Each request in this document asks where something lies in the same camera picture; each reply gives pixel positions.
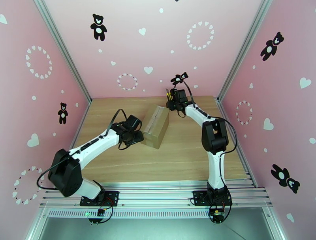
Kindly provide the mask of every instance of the pink wall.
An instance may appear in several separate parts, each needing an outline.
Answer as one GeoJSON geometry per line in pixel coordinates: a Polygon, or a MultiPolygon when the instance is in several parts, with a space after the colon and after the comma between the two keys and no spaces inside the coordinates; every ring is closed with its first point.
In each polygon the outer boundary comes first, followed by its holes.
{"type": "Polygon", "coordinates": [[[255,179],[266,187],[290,240],[316,239],[315,8],[313,0],[272,3],[223,102],[255,179]],[[263,61],[260,53],[277,32],[284,41],[263,61]],[[279,185],[273,164],[300,183],[297,194],[293,180],[279,185]]]}
{"type": "Polygon", "coordinates": [[[217,96],[261,0],[45,2],[89,93],[101,98],[164,96],[185,71],[194,95],[217,96]],[[104,17],[104,41],[90,28],[94,13],[104,17]]]}
{"type": "Polygon", "coordinates": [[[0,35],[0,239],[17,240],[25,239],[43,195],[39,172],[69,148],[87,101],[33,1],[0,1],[0,35]],[[68,111],[62,125],[61,102],[68,111]]]}

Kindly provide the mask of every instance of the wall decal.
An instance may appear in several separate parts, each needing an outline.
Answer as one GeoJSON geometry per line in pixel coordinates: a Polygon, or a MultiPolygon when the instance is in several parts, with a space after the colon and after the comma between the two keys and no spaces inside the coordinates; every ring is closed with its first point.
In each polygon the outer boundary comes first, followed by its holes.
{"type": "MultiPolygon", "coordinates": [[[[47,59],[50,59],[50,56],[49,56],[48,54],[46,54],[46,53],[47,53],[46,50],[45,50],[45,49],[42,49],[41,46],[37,46],[37,48],[36,48],[36,46],[33,45],[33,46],[31,47],[31,49],[33,49],[33,52],[35,52],[35,51],[40,51],[40,52],[42,52],[44,55],[46,55],[46,58],[47,58],[47,59]]],[[[30,56],[31,56],[31,54],[32,54],[32,50],[31,50],[31,49],[28,48],[27,51],[26,51],[28,54],[25,55],[25,60],[27,60],[26,65],[27,65],[28,68],[30,68],[31,65],[32,65],[32,64],[30,63],[30,60],[31,60],[31,57],[30,57],[30,56]]],[[[51,75],[51,72],[50,72],[50,71],[48,71],[47,73],[46,73],[45,71],[42,71],[41,73],[39,73],[38,71],[34,70],[34,68],[30,68],[29,71],[30,71],[32,74],[34,74],[35,77],[40,78],[40,79],[48,78],[48,76],[51,75]]]]}
{"type": "Polygon", "coordinates": [[[263,123],[263,129],[271,131],[274,129],[274,125],[270,122],[269,118],[266,118],[263,123]]]}
{"type": "Polygon", "coordinates": [[[132,74],[127,74],[127,73],[123,73],[122,75],[119,75],[117,82],[118,82],[118,86],[126,91],[134,90],[138,86],[137,78],[134,77],[132,74]],[[132,83],[133,87],[131,87],[131,88],[127,88],[125,86],[122,86],[122,84],[120,82],[122,78],[127,78],[127,77],[130,78],[131,80],[133,80],[133,83],[132,83]]]}
{"type": "MultiPolygon", "coordinates": [[[[209,25],[209,22],[204,22],[204,24],[203,24],[203,22],[201,21],[201,22],[198,22],[197,24],[194,24],[194,25],[192,26],[192,28],[193,28],[193,29],[196,29],[197,26],[207,27],[208,25],[209,25]]],[[[189,39],[189,38],[191,37],[190,34],[193,32],[192,28],[189,29],[188,34],[186,35],[186,38],[187,38],[187,39],[189,39]]],[[[210,26],[208,27],[208,30],[211,30],[211,32],[210,32],[211,36],[210,36],[209,38],[210,38],[211,40],[213,40],[213,38],[214,38],[214,35],[213,35],[213,34],[215,33],[215,32],[214,32],[214,29],[213,29],[213,25],[210,25],[210,26]]],[[[193,46],[193,44],[191,43],[190,40],[187,40],[186,42],[187,42],[187,44],[189,44],[189,47],[192,48],[193,50],[202,50],[202,49],[206,48],[208,45],[210,45],[210,43],[211,43],[211,41],[207,40],[206,43],[205,43],[205,44],[202,44],[201,46],[193,46]]]]}
{"type": "Polygon", "coordinates": [[[67,104],[60,103],[60,110],[58,111],[59,115],[59,124],[66,124],[68,112],[66,110],[67,104]]]}
{"type": "Polygon", "coordinates": [[[141,35],[145,36],[145,34],[146,34],[146,29],[145,29],[145,28],[138,29],[138,32],[139,32],[141,35]]]}
{"type": "Polygon", "coordinates": [[[144,71],[147,73],[147,74],[151,74],[151,72],[154,70],[153,67],[144,67],[144,71]]]}
{"type": "Polygon", "coordinates": [[[277,52],[277,46],[283,41],[284,38],[280,32],[276,34],[273,40],[267,41],[267,46],[262,50],[260,54],[261,57],[263,56],[262,60],[266,61],[271,56],[271,54],[274,56],[277,52]]]}
{"type": "Polygon", "coordinates": [[[107,32],[106,27],[103,25],[103,16],[92,14],[94,23],[91,24],[90,28],[93,29],[93,35],[96,40],[99,39],[104,41],[105,32],[107,32]]]}
{"type": "Polygon", "coordinates": [[[36,133],[33,133],[31,135],[31,139],[27,141],[27,145],[31,148],[31,147],[35,147],[37,145],[39,145],[40,142],[38,140],[38,136],[36,133]]]}
{"type": "Polygon", "coordinates": [[[299,81],[299,85],[301,86],[301,89],[307,88],[312,81],[310,79],[306,79],[305,77],[302,77],[299,81]]]}
{"type": "Polygon", "coordinates": [[[294,218],[293,218],[293,216],[292,216],[291,213],[288,213],[288,214],[286,215],[286,218],[289,219],[292,223],[294,222],[294,218]]]}
{"type": "Polygon", "coordinates": [[[3,14],[0,14],[0,23],[8,24],[7,19],[3,14]]]}
{"type": "Polygon", "coordinates": [[[242,102],[239,102],[238,106],[236,107],[236,117],[237,117],[237,121],[240,122],[241,125],[248,125],[249,122],[252,120],[252,107],[250,105],[249,102],[247,102],[246,100],[243,100],[242,102]],[[240,120],[240,116],[239,116],[239,110],[242,108],[247,108],[249,109],[249,116],[248,119],[243,119],[240,120]]]}
{"type": "Polygon", "coordinates": [[[315,144],[315,143],[316,143],[316,139],[313,138],[313,137],[311,137],[311,138],[309,139],[309,142],[310,142],[311,144],[315,144]]]}
{"type": "MultiPolygon", "coordinates": [[[[19,193],[19,190],[18,190],[18,186],[23,182],[23,177],[26,176],[26,175],[35,175],[34,178],[37,178],[38,177],[38,174],[41,173],[43,170],[41,168],[38,168],[36,166],[32,166],[31,168],[29,168],[28,170],[24,170],[23,172],[21,172],[21,176],[19,177],[19,179],[17,179],[13,186],[14,186],[14,189],[13,189],[13,192],[12,192],[12,198],[15,200],[15,203],[17,205],[20,205],[21,203],[23,205],[27,205],[30,201],[32,201],[33,199],[35,199],[37,197],[37,194],[34,193],[33,195],[31,195],[32,197],[29,198],[25,198],[25,197],[19,197],[18,196],[18,193],[19,193]]],[[[41,180],[42,182],[40,182],[41,184],[43,183],[43,180],[44,180],[44,176],[41,177],[41,180]]]]}
{"type": "Polygon", "coordinates": [[[183,80],[188,77],[189,76],[187,75],[187,73],[184,72],[182,75],[177,74],[174,78],[170,80],[170,82],[172,82],[172,85],[177,85],[178,83],[183,83],[183,80]]]}
{"type": "Polygon", "coordinates": [[[295,194],[299,189],[300,183],[292,178],[290,178],[289,171],[286,168],[283,170],[276,164],[273,164],[272,167],[275,169],[271,169],[271,174],[279,180],[279,184],[282,187],[289,187],[295,194]]]}

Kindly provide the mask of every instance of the brown box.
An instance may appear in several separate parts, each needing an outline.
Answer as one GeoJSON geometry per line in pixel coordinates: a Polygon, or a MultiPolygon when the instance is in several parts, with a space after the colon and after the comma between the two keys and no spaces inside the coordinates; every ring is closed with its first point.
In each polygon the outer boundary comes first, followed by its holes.
{"type": "Polygon", "coordinates": [[[141,143],[159,149],[169,125],[169,109],[152,105],[143,120],[141,132],[144,141],[141,143]]]}

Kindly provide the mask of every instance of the white heart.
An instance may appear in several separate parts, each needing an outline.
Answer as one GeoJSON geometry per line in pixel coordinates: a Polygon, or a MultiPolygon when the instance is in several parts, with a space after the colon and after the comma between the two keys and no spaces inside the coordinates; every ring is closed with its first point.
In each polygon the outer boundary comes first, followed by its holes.
{"type": "Polygon", "coordinates": [[[0,14],[0,23],[8,24],[7,19],[3,14],[0,14]]]}
{"type": "Polygon", "coordinates": [[[308,87],[311,83],[312,81],[310,79],[306,79],[304,77],[302,77],[299,81],[301,89],[308,87]]]}
{"type": "Polygon", "coordinates": [[[289,219],[292,223],[294,222],[294,218],[293,218],[293,216],[292,216],[291,213],[288,213],[288,214],[286,215],[286,217],[287,217],[287,219],[289,219]]]}
{"type": "Polygon", "coordinates": [[[274,125],[270,122],[269,118],[266,118],[264,120],[263,129],[264,130],[269,130],[269,131],[274,129],[274,125]]]}
{"type": "Polygon", "coordinates": [[[153,70],[154,70],[153,67],[144,67],[144,71],[145,71],[147,74],[150,74],[153,70]]]}
{"type": "Polygon", "coordinates": [[[138,29],[138,32],[139,32],[141,35],[145,36],[146,29],[145,29],[145,28],[138,29]]]}
{"type": "Polygon", "coordinates": [[[32,136],[31,136],[31,139],[27,141],[27,145],[29,147],[35,147],[37,146],[39,143],[39,140],[38,140],[38,136],[36,133],[33,133],[32,136]]]}

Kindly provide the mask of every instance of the wooden table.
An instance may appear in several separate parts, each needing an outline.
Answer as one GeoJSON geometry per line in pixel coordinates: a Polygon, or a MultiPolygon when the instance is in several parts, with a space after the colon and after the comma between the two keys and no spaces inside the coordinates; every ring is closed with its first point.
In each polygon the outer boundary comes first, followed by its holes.
{"type": "MultiPolygon", "coordinates": [[[[221,116],[212,96],[195,97],[205,112],[221,116]]],[[[143,120],[151,104],[166,106],[165,97],[129,97],[93,99],[76,146],[80,146],[103,132],[117,109],[127,117],[132,114],[143,120]]],[[[120,113],[116,122],[123,121],[120,113]]],[[[119,151],[114,146],[91,161],[82,171],[84,177],[98,182],[138,182],[171,180],[207,180],[209,165],[201,143],[201,127],[191,118],[180,118],[170,112],[169,127],[160,149],[137,143],[119,151]]],[[[231,138],[227,150],[233,148],[231,138]]],[[[244,179],[245,171],[236,153],[225,155],[225,179],[244,179]]]]}

